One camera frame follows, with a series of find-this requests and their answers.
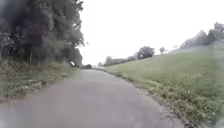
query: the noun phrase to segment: grassy slope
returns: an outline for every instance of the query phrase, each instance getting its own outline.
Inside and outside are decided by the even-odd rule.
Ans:
[[[66,64],[51,64],[44,67],[15,62],[0,63],[0,101],[24,97],[37,91],[49,82],[72,73]]]
[[[224,44],[179,51],[106,68],[165,99],[195,126],[214,123],[224,94]]]

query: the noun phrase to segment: green grass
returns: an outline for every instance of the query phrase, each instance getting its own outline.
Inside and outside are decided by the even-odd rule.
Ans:
[[[72,69],[66,64],[31,66],[26,63],[0,63],[0,102],[22,98],[46,87],[49,83],[67,77]]]
[[[110,66],[106,71],[162,98],[175,114],[195,127],[214,124],[224,100],[221,43]]]

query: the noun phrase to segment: paved path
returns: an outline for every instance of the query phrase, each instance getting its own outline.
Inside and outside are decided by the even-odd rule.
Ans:
[[[0,128],[183,128],[128,82],[82,70],[37,94],[0,105]]]

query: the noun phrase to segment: road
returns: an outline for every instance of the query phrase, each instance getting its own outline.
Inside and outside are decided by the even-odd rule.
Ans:
[[[24,99],[0,105],[0,128],[183,128],[140,89],[81,70]]]

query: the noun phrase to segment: distant tree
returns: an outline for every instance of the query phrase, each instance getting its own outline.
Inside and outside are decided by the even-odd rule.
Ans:
[[[105,65],[110,65],[112,63],[112,57],[111,56],[107,56],[106,57],[106,61],[105,61]]]
[[[208,43],[210,44],[211,42],[215,41],[215,36],[214,36],[214,30],[209,30],[208,32]]]
[[[163,52],[165,51],[165,48],[164,48],[164,47],[161,47],[161,48],[159,49],[159,51],[160,51],[161,54],[163,54]]]
[[[136,56],[129,56],[126,61],[134,61],[136,60]]]
[[[207,34],[201,30],[196,36],[186,40],[181,46],[181,49],[191,48],[195,46],[202,46],[208,43]]]
[[[103,66],[103,64],[101,62],[98,63],[98,66]]]
[[[154,55],[154,48],[150,48],[148,46],[144,46],[144,47],[140,48],[137,53],[138,59],[152,57],[153,55]]]

